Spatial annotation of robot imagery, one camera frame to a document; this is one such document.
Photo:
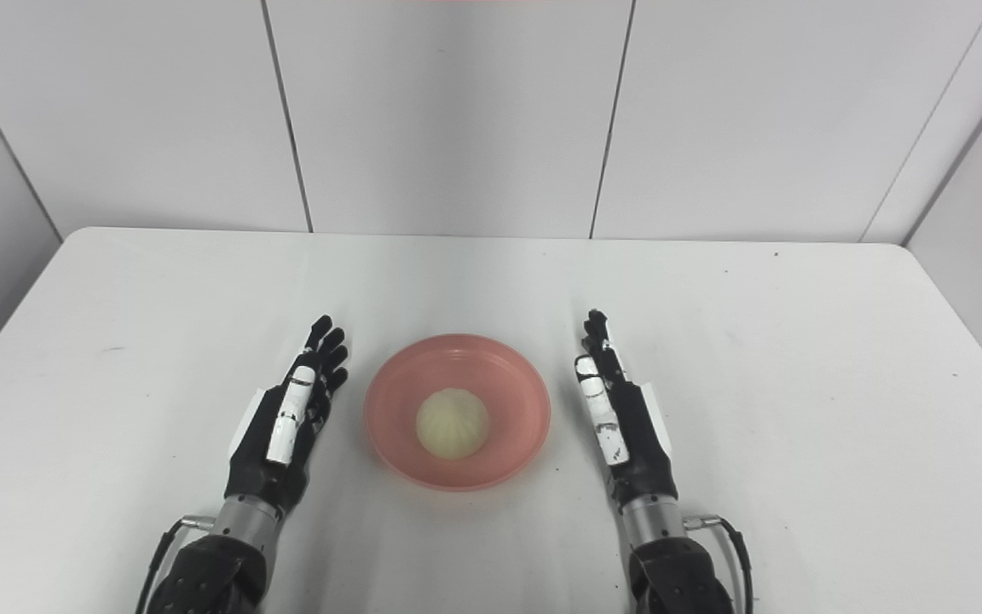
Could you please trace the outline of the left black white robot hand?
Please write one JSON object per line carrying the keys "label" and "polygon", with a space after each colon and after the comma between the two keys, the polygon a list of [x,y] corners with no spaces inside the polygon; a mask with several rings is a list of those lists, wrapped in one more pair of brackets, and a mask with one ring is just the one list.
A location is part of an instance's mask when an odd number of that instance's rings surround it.
{"label": "left black white robot hand", "polygon": [[223,497],[258,499],[280,514],[299,505],[332,397],[349,377],[348,356],[344,330],[329,315],[316,319],[283,380],[258,397],[231,454]]}

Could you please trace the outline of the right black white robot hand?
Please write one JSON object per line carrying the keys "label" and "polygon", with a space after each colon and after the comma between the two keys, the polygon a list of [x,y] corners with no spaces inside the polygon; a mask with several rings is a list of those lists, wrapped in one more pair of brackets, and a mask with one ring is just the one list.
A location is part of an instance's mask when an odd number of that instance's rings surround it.
{"label": "right black white robot hand", "polygon": [[639,498],[677,501],[679,491],[669,455],[643,387],[625,373],[608,316],[601,310],[589,310],[583,329],[583,354],[575,358],[575,377],[608,469],[610,498],[619,507]]}

